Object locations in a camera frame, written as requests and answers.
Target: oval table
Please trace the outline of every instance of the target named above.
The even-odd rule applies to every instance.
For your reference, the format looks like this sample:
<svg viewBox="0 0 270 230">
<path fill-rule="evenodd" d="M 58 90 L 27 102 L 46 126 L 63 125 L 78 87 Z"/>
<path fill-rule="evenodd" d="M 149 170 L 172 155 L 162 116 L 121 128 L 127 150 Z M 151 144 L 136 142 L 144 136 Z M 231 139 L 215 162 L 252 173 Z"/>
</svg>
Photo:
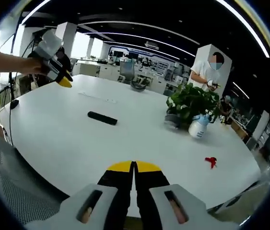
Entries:
<svg viewBox="0 0 270 230">
<path fill-rule="evenodd" d="M 74 76 L 72 88 L 51 83 L 19 97 L 12 110 L 14 146 L 48 182 L 73 195 L 97 183 L 120 161 L 158 165 L 170 184 L 180 184 L 212 208 L 247 189 L 260 176 L 246 145 L 231 129 L 209 124 L 203 139 L 164 123 L 167 97 L 96 77 Z M 111 126 L 87 116 L 94 111 L 118 120 Z M 9 131 L 9 105 L 0 111 Z M 205 157 L 216 157 L 211 170 Z M 128 216 L 139 217 L 136 191 Z"/>
</svg>

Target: green leaves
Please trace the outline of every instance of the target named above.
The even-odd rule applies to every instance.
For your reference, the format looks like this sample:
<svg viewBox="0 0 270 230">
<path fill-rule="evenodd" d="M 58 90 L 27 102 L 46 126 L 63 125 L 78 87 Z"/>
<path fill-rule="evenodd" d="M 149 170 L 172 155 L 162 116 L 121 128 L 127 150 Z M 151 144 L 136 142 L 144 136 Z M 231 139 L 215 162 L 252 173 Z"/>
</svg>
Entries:
<svg viewBox="0 0 270 230">
<path fill-rule="evenodd" d="M 166 101 L 168 112 L 179 115 L 183 123 L 190 124 L 193 116 L 206 114 L 207 111 L 219 116 L 217 103 L 219 95 L 212 91 L 204 91 L 193 84 L 180 84 L 176 93 Z"/>
</svg>

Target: potted plant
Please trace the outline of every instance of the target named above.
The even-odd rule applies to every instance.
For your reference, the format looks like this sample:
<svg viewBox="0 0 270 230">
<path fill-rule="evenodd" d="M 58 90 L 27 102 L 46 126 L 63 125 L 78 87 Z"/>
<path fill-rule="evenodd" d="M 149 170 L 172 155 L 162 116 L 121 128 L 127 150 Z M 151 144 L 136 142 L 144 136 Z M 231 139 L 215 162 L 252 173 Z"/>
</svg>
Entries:
<svg viewBox="0 0 270 230">
<path fill-rule="evenodd" d="M 188 128 L 192 118 L 199 114 L 209 113 L 210 119 L 220 114 L 219 95 L 216 92 L 204 91 L 193 84 L 180 84 L 177 91 L 167 99 L 167 116 L 165 120 L 176 124 L 176 127 Z"/>
</svg>

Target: red object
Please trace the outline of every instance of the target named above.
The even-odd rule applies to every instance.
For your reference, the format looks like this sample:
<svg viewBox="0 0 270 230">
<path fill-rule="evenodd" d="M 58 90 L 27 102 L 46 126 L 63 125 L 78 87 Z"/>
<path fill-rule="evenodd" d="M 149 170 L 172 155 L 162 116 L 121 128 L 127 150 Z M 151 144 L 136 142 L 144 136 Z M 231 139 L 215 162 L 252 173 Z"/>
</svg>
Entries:
<svg viewBox="0 0 270 230">
<path fill-rule="evenodd" d="M 217 158 L 215 158 L 215 157 L 206 157 L 205 160 L 211 163 L 211 169 L 212 169 L 214 166 L 217 167 L 217 165 L 216 165 L 216 163 L 217 163 Z"/>
</svg>

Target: black remote control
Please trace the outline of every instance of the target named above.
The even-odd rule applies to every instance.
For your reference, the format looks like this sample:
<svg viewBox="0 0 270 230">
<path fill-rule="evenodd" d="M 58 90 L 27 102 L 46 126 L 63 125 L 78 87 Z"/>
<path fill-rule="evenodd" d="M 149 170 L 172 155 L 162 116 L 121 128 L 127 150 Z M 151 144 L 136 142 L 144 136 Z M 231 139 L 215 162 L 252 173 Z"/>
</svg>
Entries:
<svg viewBox="0 0 270 230">
<path fill-rule="evenodd" d="M 101 121 L 101 122 L 104 122 L 104 123 L 107 123 L 107 124 L 112 125 L 112 126 L 115 126 L 117 124 L 116 119 L 102 115 L 102 114 L 98 114 L 98 113 L 95 113 L 92 111 L 88 112 L 88 117 L 95 119 L 95 120 L 98 120 L 98 121 Z"/>
</svg>

